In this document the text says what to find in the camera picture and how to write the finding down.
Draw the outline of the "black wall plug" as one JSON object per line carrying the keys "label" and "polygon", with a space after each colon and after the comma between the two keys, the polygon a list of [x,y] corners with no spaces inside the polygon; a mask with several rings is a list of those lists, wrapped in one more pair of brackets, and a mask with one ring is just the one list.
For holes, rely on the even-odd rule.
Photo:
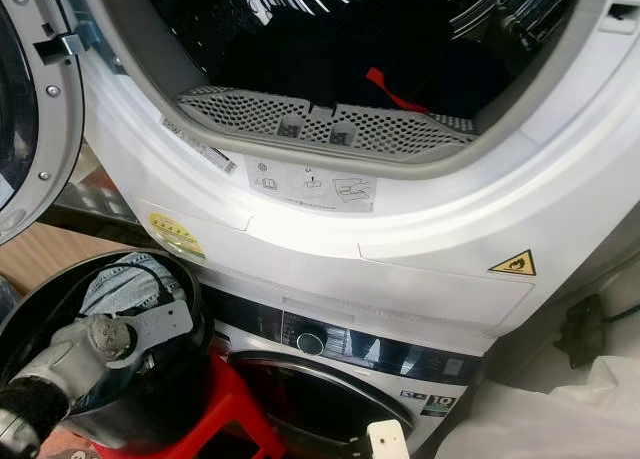
{"label": "black wall plug", "polygon": [[607,325],[600,296],[586,296],[567,309],[553,346],[567,355],[572,369],[588,367],[607,349]]}

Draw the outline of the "white plastic sheet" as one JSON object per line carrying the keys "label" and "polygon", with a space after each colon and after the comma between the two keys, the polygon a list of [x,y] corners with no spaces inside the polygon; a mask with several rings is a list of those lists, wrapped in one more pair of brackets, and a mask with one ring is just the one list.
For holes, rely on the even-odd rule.
{"label": "white plastic sheet", "polygon": [[596,358],[550,392],[486,383],[435,459],[640,459],[640,359]]}

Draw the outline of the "yellow round sticker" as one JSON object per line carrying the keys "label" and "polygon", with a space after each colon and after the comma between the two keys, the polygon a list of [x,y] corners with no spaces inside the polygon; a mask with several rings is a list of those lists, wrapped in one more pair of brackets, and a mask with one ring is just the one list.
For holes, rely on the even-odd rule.
{"label": "yellow round sticker", "polygon": [[148,215],[148,222],[166,244],[172,245],[179,252],[191,255],[191,257],[206,258],[200,241],[186,226],[175,221],[174,218],[163,215],[163,213],[152,212]]}

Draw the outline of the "black plastic bucket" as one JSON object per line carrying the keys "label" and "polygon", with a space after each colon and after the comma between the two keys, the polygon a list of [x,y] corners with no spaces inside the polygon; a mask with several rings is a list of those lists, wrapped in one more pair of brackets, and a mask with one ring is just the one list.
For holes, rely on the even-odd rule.
{"label": "black plastic bucket", "polygon": [[68,428],[93,444],[147,454],[182,440],[200,421],[212,394],[209,304],[202,299],[196,277],[173,255],[155,249],[115,250],[74,264],[38,286],[1,327],[0,381],[3,386],[12,380],[50,345],[60,328],[90,317],[79,309],[93,277],[134,252],[155,255],[172,271],[186,291],[195,327],[151,349],[133,366],[111,364],[108,375],[56,427]]}

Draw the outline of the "round glass dryer door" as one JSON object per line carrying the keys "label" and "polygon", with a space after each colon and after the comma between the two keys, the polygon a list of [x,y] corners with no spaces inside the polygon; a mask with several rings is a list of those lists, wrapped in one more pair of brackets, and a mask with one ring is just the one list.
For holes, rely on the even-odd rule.
{"label": "round glass dryer door", "polygon": [[59,0],[1,0],[0,241],[28,229],[67,185],[81,152],[81,37]]}

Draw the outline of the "grey perforated lint filter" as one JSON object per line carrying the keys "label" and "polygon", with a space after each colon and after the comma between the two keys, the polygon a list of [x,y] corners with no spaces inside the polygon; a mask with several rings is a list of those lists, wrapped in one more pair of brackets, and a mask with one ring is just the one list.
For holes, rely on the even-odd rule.
{"label": "grey perforated lint filter", "polygon": [[447,158],[477,139],[467,119],[353,104],[328,108],[253,90],[197,87],[179,95],[177,104],[220,133],[410,165]]}

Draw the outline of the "white barcode label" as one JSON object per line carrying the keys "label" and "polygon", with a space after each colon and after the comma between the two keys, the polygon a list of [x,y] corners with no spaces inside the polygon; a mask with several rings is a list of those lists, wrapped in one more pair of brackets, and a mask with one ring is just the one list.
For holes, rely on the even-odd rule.
{"label": "white barcode label", "polygon": [[187,134],[184,133],[183,130],[180,130],[179,127],[173,124],[169,119],[161,119],[161,125],[166,127],[170,133],[174,133],[175,136],[178,136],[178,138],[182,140],[183,143],[189,145],[193,151],[200,153],[201,156],[207,159],[212,166],[223,171],[224,174],[233,175],[233,172],[236,171],[236,163],[234,163],[228,156],[225,156],[225,154],[219,151],[219,149],[210,147],[209,144],[198,142],[198,140],[188,138]]}

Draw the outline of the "blue denim jeans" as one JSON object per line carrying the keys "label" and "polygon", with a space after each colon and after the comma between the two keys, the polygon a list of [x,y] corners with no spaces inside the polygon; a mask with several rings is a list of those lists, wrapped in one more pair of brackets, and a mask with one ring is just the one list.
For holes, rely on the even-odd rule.
{"label": "blue denim jeans", "polygon": [[172,271],[157,261],[155,255],[134,252],[93,277],[79,313],[113,314],[136,307],[147,311],[172,300],[187,300],[186,291]]}

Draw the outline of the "white instruction sticker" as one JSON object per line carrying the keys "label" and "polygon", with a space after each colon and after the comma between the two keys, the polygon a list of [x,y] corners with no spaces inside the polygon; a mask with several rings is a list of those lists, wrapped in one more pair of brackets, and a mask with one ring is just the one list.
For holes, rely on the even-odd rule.
{"label": "white instruction sticker", "polygon": [[376,177],[252,156],[246,157],[246,172],[257,193],[320,211],[371,212],[378,190]]}

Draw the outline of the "red cloth strip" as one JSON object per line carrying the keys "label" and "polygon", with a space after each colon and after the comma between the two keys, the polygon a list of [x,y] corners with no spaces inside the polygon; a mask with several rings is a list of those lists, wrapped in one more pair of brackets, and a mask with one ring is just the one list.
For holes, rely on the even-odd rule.
{"label": "red cloth strip", "polygon": [[392,90],[387,87],[387,83],[385,83],[385,75],[384,72],[376,69],[376,67],[370,67],[367,70],[365,78],[371,81],[372,84],[375,84],[381,92],[383,92],[387,97],[392,101],[398,108],[401,110],[412,111],[416,113],[430,113],[429,108],[421,106],[421,104],[416,104],[411,101],[407,101],[407,99],[403,99],[399,97],[399,95],[394,94]]}

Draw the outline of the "black washer control knob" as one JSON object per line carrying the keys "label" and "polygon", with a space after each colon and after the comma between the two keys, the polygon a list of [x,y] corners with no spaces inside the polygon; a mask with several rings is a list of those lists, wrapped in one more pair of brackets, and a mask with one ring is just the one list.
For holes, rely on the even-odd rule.
{"label": "black washer control knob", "polygon": [[320,355],[326,350],[328,339],[328,332],[323,326],[306,325],[298,328],[293,344],[303,353]]}

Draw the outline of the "dark clothes pile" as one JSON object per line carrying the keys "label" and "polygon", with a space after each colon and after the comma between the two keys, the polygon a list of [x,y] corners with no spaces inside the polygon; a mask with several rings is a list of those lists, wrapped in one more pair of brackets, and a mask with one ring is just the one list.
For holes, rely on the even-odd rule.
{"label": "dark clothes pile", "polygon": [[401,110],[365,78],[370,67],[384,72],[387,87],[399,97],[458,119],[476,115],[512,81],[488,48],[453,39],[443,17],[315,16],[287,8],[276,11],[269,24],[238,34],[212,83],[317,106]]}

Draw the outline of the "black number ten sticker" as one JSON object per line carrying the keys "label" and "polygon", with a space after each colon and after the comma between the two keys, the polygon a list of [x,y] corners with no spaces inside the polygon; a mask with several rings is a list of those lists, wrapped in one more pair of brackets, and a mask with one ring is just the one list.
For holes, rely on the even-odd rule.
{"label": "black number ten sticker", "polygon": [[422,404],[420,414],[428,415],[428,417],[448,417],[448,414],[451,414],[458,404],[458,400],[460,399],[457,396],[429,394]]}

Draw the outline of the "dark round washer door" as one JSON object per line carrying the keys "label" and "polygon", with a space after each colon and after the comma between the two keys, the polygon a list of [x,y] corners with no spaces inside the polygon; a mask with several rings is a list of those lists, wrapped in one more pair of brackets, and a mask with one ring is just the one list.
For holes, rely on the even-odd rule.
{"label": "dark round washer door", "polygon": [[333,459],[369,459],[369,426],[394,421],[415,431],[410,410],[387,392],[340,369],[279,351],[227,358],[288,444]]}

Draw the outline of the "white tumble dryer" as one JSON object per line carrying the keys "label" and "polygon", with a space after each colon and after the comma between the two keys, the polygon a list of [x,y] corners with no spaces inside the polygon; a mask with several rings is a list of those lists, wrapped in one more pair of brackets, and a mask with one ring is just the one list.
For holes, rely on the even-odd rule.
{"label": "white tumble dryer", "polygon": [[[147,231],[211,284],[378,332],[485,351],[550,300],[640,254],[640,0],[61,0],[90,30],[86,135]],[[426,14],[502,61],[477,139],[397,163],[257,142],[177,104],[276,11]],[[224,174],[161,125],[236,163]],[[371,212],[253,190],[246,157],[376,177]],[[186,226],[205,259],[148,222]],[[538,276],[488,272],[526,249]]]}

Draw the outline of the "red plastic stool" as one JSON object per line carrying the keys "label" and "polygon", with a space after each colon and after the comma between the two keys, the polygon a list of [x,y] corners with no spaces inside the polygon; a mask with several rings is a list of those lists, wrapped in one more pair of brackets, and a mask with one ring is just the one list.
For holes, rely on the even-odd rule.
{"label": "red plastic stool", "polygon": [[253,400],[246,382],[219,355],[211,355],[212,394],[196,426],[172,446],[157,453],[129,454],[122,450],[93,445],[100,459],[196,459],[198,451],[215,433],[237,423],[259,450],[250,459],[285,459],[284,442],[276,435],[273,423]]}

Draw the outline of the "yellow triangle warning sticker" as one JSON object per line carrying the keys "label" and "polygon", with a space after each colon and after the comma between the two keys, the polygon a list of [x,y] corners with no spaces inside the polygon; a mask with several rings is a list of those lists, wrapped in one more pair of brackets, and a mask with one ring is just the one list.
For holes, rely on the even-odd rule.
{"label": "yellow triangle warning sticker", "polygon": [[511,275],[529,277],[538,276],[531,249],[522,250],[522,252],[506,259],[506,261],[494,264],[494,266],[488,268],[486,271],[493,273],[511,273]]}

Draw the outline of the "white washing machine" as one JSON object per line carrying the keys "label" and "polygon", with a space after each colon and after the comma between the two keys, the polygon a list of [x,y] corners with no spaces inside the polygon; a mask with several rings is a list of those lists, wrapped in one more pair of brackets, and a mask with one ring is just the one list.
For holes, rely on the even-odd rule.
{"label": "white washing machine", "polygon": [[[479,357],[330,325],[320,319],[224,293],[215,287],[204,285],[201,293],[212,308],[210,316],[215,321],[216,344],[227,358],[234,351],[279,351],[316,360],[370,383],[399,401],[410,410],[415,423],[415,431],[410,436],[404,435],[413,459],[421,458],[422,447],[433,444],[435,432],[447,419],[421,415],[424,400],[429,394],[440,394],[457,396],[461,404],[483,364]],[[323,354],[306,354],[294,346],[294,335],[298,328],[306,325],[323,326],[328,332]]]}

